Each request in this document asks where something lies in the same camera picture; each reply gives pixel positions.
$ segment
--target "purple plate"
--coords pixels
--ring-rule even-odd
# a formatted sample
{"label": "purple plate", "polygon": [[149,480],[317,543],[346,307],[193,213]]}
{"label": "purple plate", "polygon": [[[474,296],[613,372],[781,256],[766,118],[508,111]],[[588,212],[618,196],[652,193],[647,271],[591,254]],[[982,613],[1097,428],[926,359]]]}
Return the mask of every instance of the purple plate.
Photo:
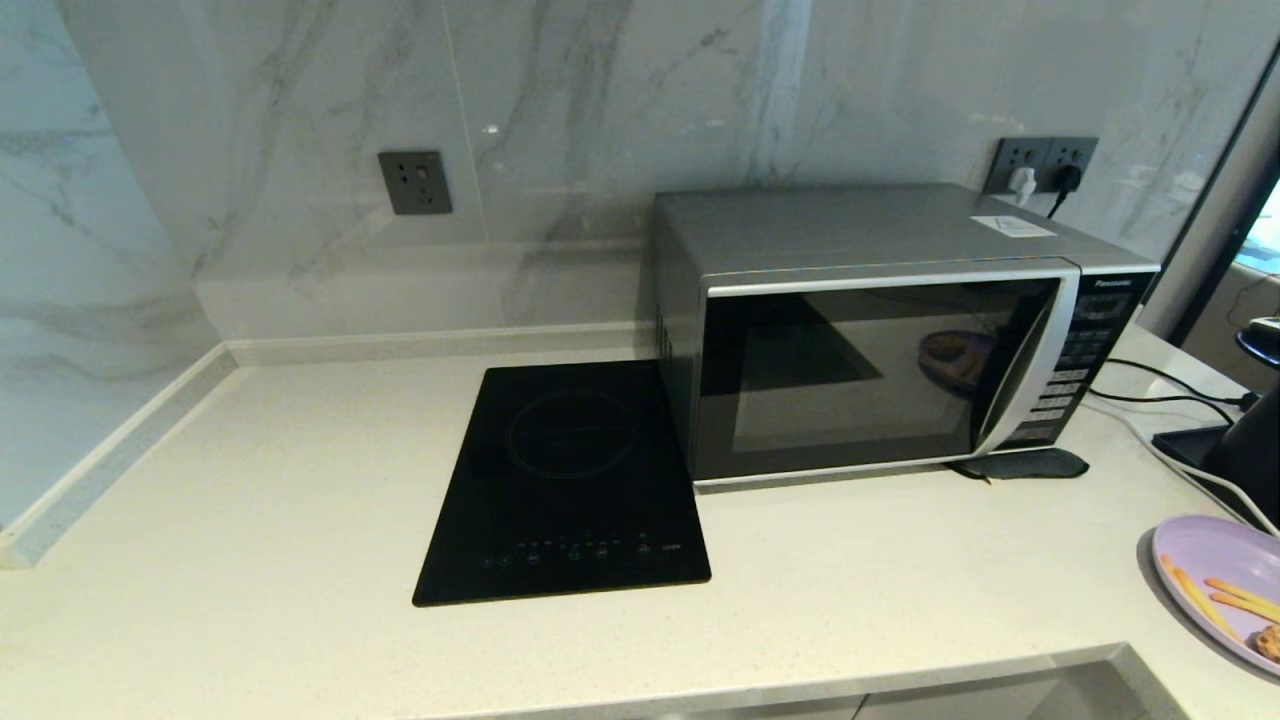
{"label": "purple plate", "polygon": [[[1252,647],[1242,646],[1217,629],[1217,625],[1210,621],[1183,593],[1178,579],[1160,561],[1162,555],[1167,555],[1174,565],[1192,577],[1204,597],[1221,592],[1204,584],[1204,580],[1217,578],[1236,588],[1280,603],[1280,539],[1234,520],[1208,515],[1183,515],[1165,520],[1156,528],[1151,552],[1155,556],[1160,579],[1164,580],[1169,593],[1174,596],[1188,618],[1194,620],[1222,647],[1267,673],[1280,676],[1280,665],[1262,657]],[[1213,602],[1213,606],[1222,614],[1226,624],[1251,644],[1254,633],[1272,624],[1265,618],[1220,602]]]}

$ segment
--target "white plug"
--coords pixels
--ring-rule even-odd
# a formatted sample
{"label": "white plug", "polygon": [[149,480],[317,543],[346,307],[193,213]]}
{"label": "white plug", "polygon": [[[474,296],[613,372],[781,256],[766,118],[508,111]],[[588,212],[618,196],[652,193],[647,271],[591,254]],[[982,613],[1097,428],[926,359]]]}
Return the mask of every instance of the white plug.
{"label": "white plug", "polygon": [[1021,167],[1009,176],[1009,190],[1018,195],[1018,206],[1027,205],[1032,193],[1036,192],[1036,168]]}

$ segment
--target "gray wall socket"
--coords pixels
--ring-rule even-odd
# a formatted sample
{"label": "gray wall socket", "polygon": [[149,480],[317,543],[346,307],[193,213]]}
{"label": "gray wall socket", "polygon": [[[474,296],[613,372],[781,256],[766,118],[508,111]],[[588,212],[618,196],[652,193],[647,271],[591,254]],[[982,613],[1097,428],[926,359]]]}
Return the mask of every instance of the gray wall socket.
{"label": "gray wall socket", "polygon": [[452,213],[449,186],[444,182],[444,163],[435,151],[379,152],[387,195],[397,215],[438,215]]}
{"label": "gray wall socket", "polygon": [[1009,178],[1018,168],[1029,167],[1036,169],[1036,192],[1057,192],[1062,168],[1076,165],[1083,174],[1097,146],[1096,137],[1004,137],[996,146],[982,191],[1012,195]]}

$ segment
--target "microwave control panel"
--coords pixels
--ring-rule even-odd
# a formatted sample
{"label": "microwave control panel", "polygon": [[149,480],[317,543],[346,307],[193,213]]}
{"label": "microwave control panel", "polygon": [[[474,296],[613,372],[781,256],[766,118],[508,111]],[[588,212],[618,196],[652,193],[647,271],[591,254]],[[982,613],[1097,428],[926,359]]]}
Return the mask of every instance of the microwave control panel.
{"label": "microwave control panel", "polygon": [[1053,377],[997,451],[1048,447],[1057,441],[1153,277],[1137,273],[1080,278],[1075,313]]}

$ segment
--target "countertop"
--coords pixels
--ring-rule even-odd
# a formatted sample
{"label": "countertop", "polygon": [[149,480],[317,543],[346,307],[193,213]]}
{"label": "countertop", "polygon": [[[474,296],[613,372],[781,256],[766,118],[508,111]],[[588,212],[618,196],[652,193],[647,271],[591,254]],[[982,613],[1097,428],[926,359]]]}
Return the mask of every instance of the countertop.
{"label": "countertop", "polygon": [[[1235,389],[1140,331],[1115,355]],[[1222,511],[1087,409],[1060,443],[1093,465],[1082,478],[927,468],[704,492],[707,584],[410,605],[484,368],[634,356],[237,370],[37,568],[0,574],[0,716],[639,716],[1002,675],[1117,643],[1193,719],[1280,707],[1280,683],[1187,630],[1144,578],[1151,528]],[[1108,368],[1096,387],[1160,383]]]}

